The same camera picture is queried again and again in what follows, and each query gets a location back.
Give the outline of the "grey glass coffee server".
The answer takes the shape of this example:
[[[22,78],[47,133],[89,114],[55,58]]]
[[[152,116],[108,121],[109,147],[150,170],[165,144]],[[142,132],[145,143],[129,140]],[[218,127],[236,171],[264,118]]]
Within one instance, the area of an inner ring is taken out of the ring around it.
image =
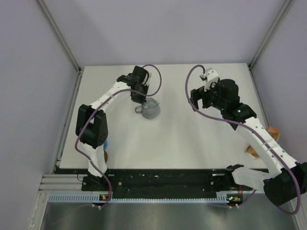
[[[153,98],[146,98],[147,106],[143,104],[135,107],[135,113],[141,114],[145,119],[154,119],[161,112],[160,103]]]

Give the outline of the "blue glass ribbed dripper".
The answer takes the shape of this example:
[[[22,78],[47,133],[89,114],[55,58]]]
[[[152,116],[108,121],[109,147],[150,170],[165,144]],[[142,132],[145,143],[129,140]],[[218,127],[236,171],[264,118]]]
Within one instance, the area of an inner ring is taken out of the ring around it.
[[[108,147],[108,142],[107,142],[107,140],[104,142],[104,149],[106,150],[107,149],[107,147]]]

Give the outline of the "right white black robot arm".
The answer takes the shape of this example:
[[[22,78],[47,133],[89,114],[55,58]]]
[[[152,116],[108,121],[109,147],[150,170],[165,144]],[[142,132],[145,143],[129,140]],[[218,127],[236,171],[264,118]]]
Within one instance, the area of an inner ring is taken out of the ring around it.
[[[230,174],[224,184],[234,190],[240,185],[263,192],[277,207],[293,199],[301,205],[307,191],[307,164],[299,163],[274,140],[263,127],[256,113],[240,101],[234,80],[205,80],[205,85],[188,91],[186,98],[200,115],[227,122],[257,152],[268,172],[261,172],[237,164],[229,166]]]

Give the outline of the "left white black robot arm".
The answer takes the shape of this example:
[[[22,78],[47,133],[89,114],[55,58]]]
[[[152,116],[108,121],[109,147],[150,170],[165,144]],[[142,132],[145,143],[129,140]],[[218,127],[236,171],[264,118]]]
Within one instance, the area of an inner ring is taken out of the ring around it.
[[[91,104],[82,104],[78,109],[75,133],[75,149],[88,162],[88,180],[98,190],[107,188],[109,179],[104,144],[108,137],[107,116],[123,100],[145,102],[151,74],[144,68],[135,66],[127,75],[117,78],[113,86]]]

